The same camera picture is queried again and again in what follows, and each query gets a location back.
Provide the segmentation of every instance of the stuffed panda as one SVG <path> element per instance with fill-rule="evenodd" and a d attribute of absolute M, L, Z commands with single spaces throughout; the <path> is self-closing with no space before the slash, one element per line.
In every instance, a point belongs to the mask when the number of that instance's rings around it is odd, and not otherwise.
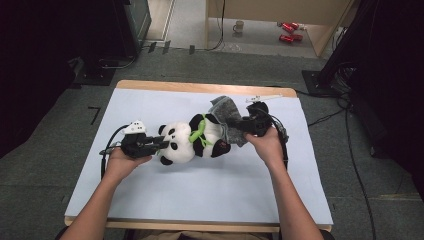
<path fill-rule="evenodd" d="M 162 125 L 159 134 L 169 141 L 159 151 L 163 165 L 189 162 L 194 156 L 215 158 L 228 153 L 231 145 L 222 140 L 223 130 L 212 114 L 197 114 L 189 123 Z"/>

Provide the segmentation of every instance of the red object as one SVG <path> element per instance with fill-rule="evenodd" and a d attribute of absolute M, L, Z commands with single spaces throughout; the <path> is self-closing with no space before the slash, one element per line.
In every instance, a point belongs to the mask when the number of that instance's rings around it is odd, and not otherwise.
<path fill-rule="evenodd" d="M 299 24 L 298 23 L 289 23 L 289 25 L 294 28 L 294 30 L 299 29 Z"/>
<path fill-rule="evenodd" d="M 292 26 L 290 26 L 290 24 L 288 24 L 288 23 L 283 23 L 281 25 L 281 28 L 283 28 L 284 30 L 286 30 L 290 34 L 292 34 L 294 32 L 294 28 Z"/>
<path fill-rule="evenodd" d="M 300 34 L 291 34 L 290 37 L 293 38 L 293 40 L 296 40 L 296 41 L 302 41 L 302 39 L 303 39 L 303 35 L 300 35 Z"/>
<path fill-rule="evenodd" d="M 293 38 L 286 36 L 286 35 L 283 35 L 283 34 L 280 35 L 279 40 L 282 41 L 282 42 L 287 42 L 287 43 L 293 42 Z"/>

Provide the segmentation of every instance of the white paper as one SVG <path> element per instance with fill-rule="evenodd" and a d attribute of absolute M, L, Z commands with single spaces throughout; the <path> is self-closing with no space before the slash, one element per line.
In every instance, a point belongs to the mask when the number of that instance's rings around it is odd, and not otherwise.
<path fill-rule="evenodd" d="M 207 113 L 211 100 L 222 94 L 115 89 L 66 210 L 77 216 L 100 181 L 101 156 L 113 132 L 141 120 L 148 136 L 158 136 L 161 125 L 186 121 Z M 248 116 L 246 98 L 227 95 L 240 114 Z M 321 186 L 307 123 L 297 98 L 267 100 L 269 112 L 283 123 L 289 174 L 317 224 L 333 224 Z M 115 141 L 124 136 L 118 134 Z M 253 146 L 232 145 L 218 158 L 195 157 L 185 164 L 164 166 L 155 156 L 135 169 L 118 186 L 110 218 L 131 220 L 185 220 L 237 223 L 278 223 L 269 172 Z"/>

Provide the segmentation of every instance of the human arm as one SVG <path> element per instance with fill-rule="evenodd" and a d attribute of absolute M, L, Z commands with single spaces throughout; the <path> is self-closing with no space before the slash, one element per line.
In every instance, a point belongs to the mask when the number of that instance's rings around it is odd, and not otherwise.
<path fill-rule="evenodd" d="M 103 239 L 107 215 L 116 188 L 137 166 L 151 158 L 147 156 L 132 159 L 119 147 L 115 148 L 109 157 L 103 179 L 60 239 Z"/>
<path fill-rule="evenodd" d="M 269 128 L 263 137 L 251 134 L 245 137 L 253 144 L 271 175 L 283 239 L 323 239 L 284 166 L 277 130 Z"/>

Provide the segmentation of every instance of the wooden table edge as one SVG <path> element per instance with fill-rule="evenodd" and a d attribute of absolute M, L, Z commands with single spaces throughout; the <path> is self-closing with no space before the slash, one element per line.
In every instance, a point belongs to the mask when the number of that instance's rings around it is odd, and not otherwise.
<path fill-rule="evenodd" d="M 75 217 L 65 216 L 65 224 L 71 225 Z M 331 231 L 332 225 L 317 224 L 319 229 Z M 116 221 L 108 220 L 107 228 L 124 229 L 149 229 L 149 230 L 169 230 L 169 231 L 199 231 L 199 232 L 279 232 L 278 224 L 234 224 L 234 223 L 212 223 L 212 222 L 178 222 L 178 221 Z"/>
<path fill-rule="evenodd" d="M 279 95 L 296 98 L 292 88 L 259 87 L 245 85 L 223 85 L 206 83 L 161 82 L 145 80 L 121 80 L 116 85 L 119 89 L 141 89 L 152 91 L 199 92 L 240 95 Z"/>

